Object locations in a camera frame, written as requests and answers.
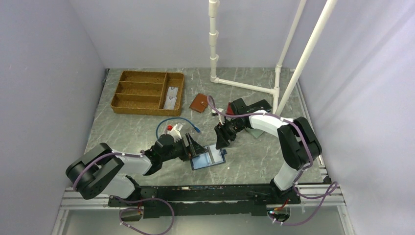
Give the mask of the blue leather card holder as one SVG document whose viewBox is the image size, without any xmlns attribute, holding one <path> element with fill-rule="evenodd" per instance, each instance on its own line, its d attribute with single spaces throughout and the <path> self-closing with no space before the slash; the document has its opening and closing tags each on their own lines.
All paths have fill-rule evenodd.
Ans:
<svg viewBox="0 0 415 235">
<path fill-rule="evenodd" d="M 199 170 L 226 162 L 225 155 L 227 151 L 225 149 L 216 149 L 214 144 L 207 145 L 206 149 L 206 153 L 200 154 L 190 160 L 192 170 Z"/>
</svg>

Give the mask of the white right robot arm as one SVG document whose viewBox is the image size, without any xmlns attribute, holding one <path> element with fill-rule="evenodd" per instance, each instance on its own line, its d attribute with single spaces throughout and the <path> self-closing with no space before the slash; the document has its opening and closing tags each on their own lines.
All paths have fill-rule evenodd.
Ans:
<svg viewBox="0 0 415 235">
<path fill-rule="evenodd" d="M 321 155 L 322 147 L 310 123 L 305 117 L 283 118 L 271 113 L 272 107 L 266 100 L 248 105 L 242 98 L 229 104 L 232 114 L 224 114 L 224 120 L 214 130 L 216 148 L 228 147 L 237 133 L 245 129 L 267 132 L 278 138 L 284 163 L 271 181 L 270 198 L 282 203 L 299 179 L 300 173 L 311 167 Z"/>
</svg>

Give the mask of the white credit card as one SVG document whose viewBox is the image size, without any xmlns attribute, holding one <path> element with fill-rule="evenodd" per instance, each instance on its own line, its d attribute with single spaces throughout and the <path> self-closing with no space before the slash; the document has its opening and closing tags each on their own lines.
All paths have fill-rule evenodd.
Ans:
<svg viewBox="0 0 415 235">
<path fill-rule="evenodd" d="M 176 105 L 177 97 L 167 96 L 163 105 L 163 108 L 166 110 L 174 110 Z"/>
<path fill-rule="evenodd" d="M 167 97 L 177 97 L 178 91 L 179 91 L 178 87 L 169 86 L 167 88 L 166 96 Z"/>
</svg>

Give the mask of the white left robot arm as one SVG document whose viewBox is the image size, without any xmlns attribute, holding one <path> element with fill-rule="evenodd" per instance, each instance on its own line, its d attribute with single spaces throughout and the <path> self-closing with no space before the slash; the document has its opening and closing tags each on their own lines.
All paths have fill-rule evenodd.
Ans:
<svg viewBox="0 0 415 235">
<path fill-rule="evenodd" d="M 132 174 L 149 176 L 162 168 L 164 162 L 179 158 L 186 162 L 208 152 L 190 134 L 175 139 L 163 134 L 147 150 L 138 154 L 117 152 L 106 143 L 89 150 L 66 169 L 72 188 L 85 200 L 99 194 L 115 194 L 129 206 L 140 201 L 141 192 Z"/>
</svg>

